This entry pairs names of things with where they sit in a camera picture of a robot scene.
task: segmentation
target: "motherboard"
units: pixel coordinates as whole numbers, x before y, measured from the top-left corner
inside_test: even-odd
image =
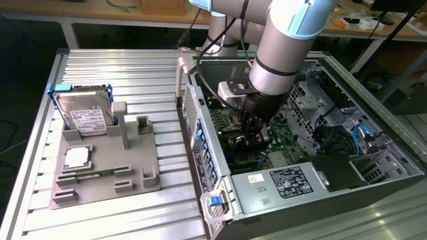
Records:
[[[242,138],[238,114],[226,108],[210,109],[209,114],[232,174],[288,166],[306,156],[281,113],[269,122],[268,147],[249,151],[234,151],[230,147],[233,141]]]

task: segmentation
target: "power supply label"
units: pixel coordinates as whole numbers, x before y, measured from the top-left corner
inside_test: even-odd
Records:
[[[106,129],[101,109],[69,111],[69,114],[81,133]]]
[[[269,172],[280,197],[286,199],[313,192],[298,166]]]

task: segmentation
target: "wooden table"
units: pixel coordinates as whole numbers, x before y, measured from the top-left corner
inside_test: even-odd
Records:
[[[112,0],[113,3],[122,6],[140,5],[138,0]],[[369,15],[369,8],[361,4],[353,3],[350,0],[337,0],[337,3],[346,9],[365,12]],[[63,0],[0,0],[0,13],[5,18],[31,21],[57,22],[61,25],[67,47],[78,48],[78,41],[73,31],[73,23],[78,24],[101,24],[101,25],[124,25],[164,28],[186,28],[192,22],[197,8],[189,3],[186,4],[186,14],[182,16],[173,15],[146,15],[141,13],[140,8],[130,9],[129,12],[122,11],[106,4],[105,0],[85,0],[85,3],[67,2]],[[320,36],[338,38],[366,39],[369,31],[354,29],[341,29],[330,21],[338,13],[329,14],[329,20]],[[376,31],[374,39],[365,50],[358,62],[354,64],[352,72],[356,72],[362,66],[366,59],[377,49],[378,45],[393,31],[400,18],[390,17],[394,21],[393,25],[385,25],[381,31]],[[198,15],[194,29],[208,29],[209,13],[202,11]],[[427,42],[427,37],[418,35],[408,27],[404,27],[397,33],[393,40]]]

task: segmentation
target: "workbench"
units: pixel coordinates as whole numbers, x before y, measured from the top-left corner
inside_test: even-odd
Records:
[[[63,121],[43,94],[0,228],[1,240],[201,240],[206,238],[174,105],[177,50],[70,50],[49,84],[109,83],[125,121],[153,122],[161,189],[47,209]],[[424,239],[427,181],[373,205],[260,237],[286,240]]]
[[[116,1],[122,6],[140,6],[138,0]],[[337,3],[358,11],[364,10],[369,15],[372,11],[362,4],[353,3],[350,0],[337,0]],[[186,14],[174,15],[146,15],[141,13],[140,8],[130,8],[129,12],[122,11],[106,4],[105,0],[85,0],[83,3],[67,2],[63,0],[0,0],[0,14],[7,19],[46,21],[59,23],[65,36],[66,44],[70,49],[78,48],[78,40],[73,30],[73,24],[99,24],[99,25],[122,25],[161,28],[188,28],[193,21],[197,8],[186,2]],[[353,65],[352,71],[356,72],[372,53],[377,49],[386,36],[401,21],[400,18],[386,15],[393,21],[393,25],[385,25],[381,31],[376,31],[370,37],[374,39],[369,45],[358,62]],[[193,29],[209,28],[209,13],[201,11],[197,17]],[[325,28],[320,36],[366,39],[370,31],[362,31],[357,28],[341,29],[328,19]],[[406,26],[402,27],[396,37],[396,41],[427,42],[427,37],[417,34]]]

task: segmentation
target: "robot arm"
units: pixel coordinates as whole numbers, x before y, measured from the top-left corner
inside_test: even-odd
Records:
[[[225,14],[244,20],[245,34],[258,40],[249,79],[244,82],[221,82],[218,96],[237,108],[246,145],[266,141],[264,132],[270,118],[286,98],[305,56],[322,31],[334,0],[189,0],[213,12],[208,39],[209,45],[225,28]],[[208,51],[216,56],[234,56],[240,28],[232,26]]]

